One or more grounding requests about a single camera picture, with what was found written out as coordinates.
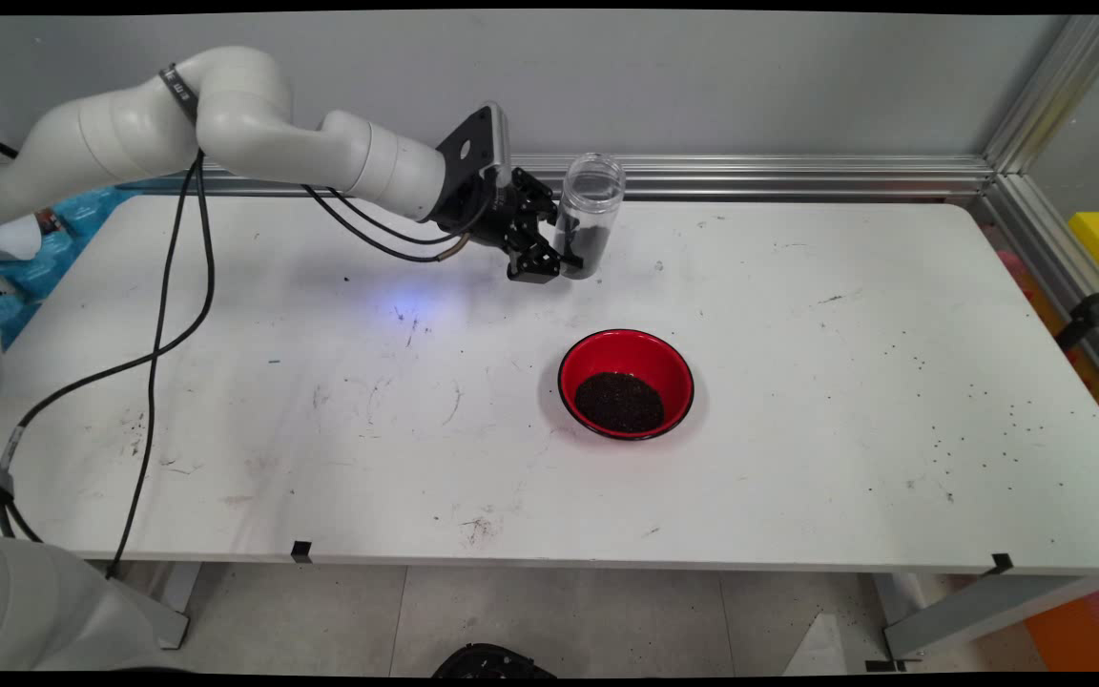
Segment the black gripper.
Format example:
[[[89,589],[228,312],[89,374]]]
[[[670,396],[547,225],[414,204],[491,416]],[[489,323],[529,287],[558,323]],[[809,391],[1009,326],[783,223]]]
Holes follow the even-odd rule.
[[[550,186],[523,168],[486,168],[445,182],[430,220],[445,232],[464,232],[484,246],[508,252],[508,279],[550,282],[563,266],[582,269],[582,258],[555,251],[537,221],[557,223]]]

